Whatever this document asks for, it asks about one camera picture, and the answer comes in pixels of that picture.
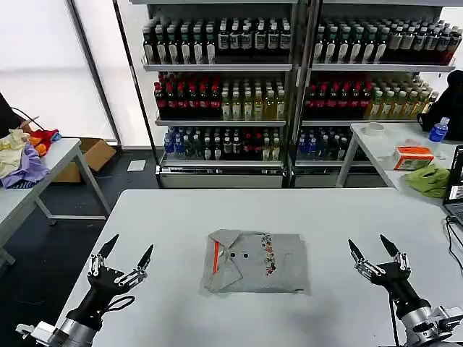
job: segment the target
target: green cloth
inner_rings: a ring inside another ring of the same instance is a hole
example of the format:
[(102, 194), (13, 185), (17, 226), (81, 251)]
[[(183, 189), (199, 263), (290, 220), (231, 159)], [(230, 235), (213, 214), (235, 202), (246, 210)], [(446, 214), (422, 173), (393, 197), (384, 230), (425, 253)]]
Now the green cloth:
[(431, 164), (405, 175), (407, 183), (426, 197), (443, 197), (449, 182), (450, 171)]

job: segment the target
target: table leg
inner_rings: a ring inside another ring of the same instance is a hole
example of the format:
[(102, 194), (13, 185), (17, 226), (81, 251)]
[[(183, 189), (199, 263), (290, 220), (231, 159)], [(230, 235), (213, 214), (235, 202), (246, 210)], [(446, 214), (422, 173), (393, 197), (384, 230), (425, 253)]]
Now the table leg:
[(77, 167), (79, 168), (80, 174), (84, 178), (85, 183), (88, 186), (91, 186), (93, 190), (93, 194), (95, 195), (96, 201), (100, 205), (104, 215), (106, 217), (109, 217), (109, 214), (111, 213), (111, 209), (109, 208), (108, 202), (106, 201), (106, 198), (101, 192), (100, 187), (96, 183), (95, 177), (93, 177), (92, 171), (90, 171), (90, 168), (85, 162), (84, 156), (82, 155), (82, 152), (80, 152), (80, 150), (77, 151), (76, 159), (77, 160), (75, 163), (77, 164)]
[(341, 170), (339, 172), (338, 179), (336, 180), (336, 188), (344, 187), (344, 183), (346, 182), (347, 174), (349, 173), (349, 169), (352, 165), (352, 161), (354, 161), (355, 153), (357, 152), (357, 148), (359, 144), (355, 137), (352, 137), (350, 140), (349, 148), (347, 148), (346, 156), (344, 157), (344, 162), (342, 163)]
[(13, 258), (10, 253), (5, 251), (3, 247), (0, 247), (0, 258), (4, 258), (8, 265), (13, 265), (14, 262), (16, 262), (16, 259)]
[(49, 223), (51, 226), (54, 226), (54, 225), (56, 224), (56, 220), (53, 219), (53, 215), (51, 214), (50, 210), (45, 206), (45, 204), (44, 204), (43, 201), (40, 199), (40, 197), (38, 197), (38, 198), (35, 200), (35, 203), (36, 203), (36, 205), (38, 206), (38, 208), (41, 209), (41, 211), (43, 212), (43, 214), (47, 217), (48, 223)]

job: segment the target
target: cardboard box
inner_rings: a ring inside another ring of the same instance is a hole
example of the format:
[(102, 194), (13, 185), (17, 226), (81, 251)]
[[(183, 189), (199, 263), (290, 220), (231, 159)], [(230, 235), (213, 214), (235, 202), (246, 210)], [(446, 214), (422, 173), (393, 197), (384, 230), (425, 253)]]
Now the cardboard box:
[(394, 170), (414, 171), (428, 166), (434, 159), (434, 155), (429, 148), (415, 146), (396, 147), (392, 155)]
[[(110, 145), (107, 145), (102, 139), (81, 138), (80, 141), (80, 150), (84, 153), (85, 161), (95, 172), (99, 172), (101, 168), (108, 163), (109, 159), (116, 154), (116, 150)], [(80, 172), (77, 168), (77, 164), (74, 162), (69, 163), (63, 171), (55, 177), (53, 182), (79, 183)]]

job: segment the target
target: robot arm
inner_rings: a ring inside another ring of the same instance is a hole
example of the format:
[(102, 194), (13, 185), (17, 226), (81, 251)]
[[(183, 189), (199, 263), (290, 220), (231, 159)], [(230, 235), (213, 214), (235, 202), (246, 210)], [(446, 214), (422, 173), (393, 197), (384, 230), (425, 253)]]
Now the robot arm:
[(429, 345), (449, 338), (452, 330), (463, 319), (459, 307), (431, 309), (427, 300), (420, 298), (408, 278), (411, 273), (407, 253), (401, 253), (395, 244), (381, 235), (386, 251), (393, 262), (372, 265), (362, 255), (352, 240), (349, 240), (354, 268), (372, 284), (384, 287), (396, 305), (396, 316), (405, 325), (407, 347)]
[[(113, 298), (128, 293), (147, 277), (146, 268), (150, 263), (153, 245), (142, 256), (137, 267), (126, 275), (122, 271), (105, 266), (105, 260), (114, 248), (118, 237), (119, 235), (116, 235), (106, 242), (98, 254), (90, 255), (87, 273), (90, 290), (80, 302), (79, 307), (67, 313), (66, 320), (60, 328), (40, 322), (37, 327), (19, 324), (16, 331), (22, 333), (24, 338), (30, 336), (44, 346), (92, 346), (93, 338), (102, 328), (103, 315), (110, 311), (123, 309), (135, 300), (134, 296), (125, 296), (111, 303)], [(126, 299), (130, 301), (114, 308), (115, 304)]]

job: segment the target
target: gray floor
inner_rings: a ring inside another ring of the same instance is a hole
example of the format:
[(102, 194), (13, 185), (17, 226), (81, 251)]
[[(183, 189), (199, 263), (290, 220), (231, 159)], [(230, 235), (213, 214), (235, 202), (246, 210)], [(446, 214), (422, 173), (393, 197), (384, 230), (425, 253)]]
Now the gray floor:
[[(138, 159), (147, 160), (145, 170), (127, 172)], [(157, 189), (155, 166), (151, 151), (129, 151), (115, 155), (95, 177), (114, 206), (125, 189)], [(41, 197), (52, 213), (100, 214), (84, 184), (53, 185)], [(64, 220), (49, 226), (37, 209), (22, 224), (5, 246), (17, 261), (0, 277), (0, 346), (34, 346), (14, 331), (18, 323), (56, 322), (103, 226)]]

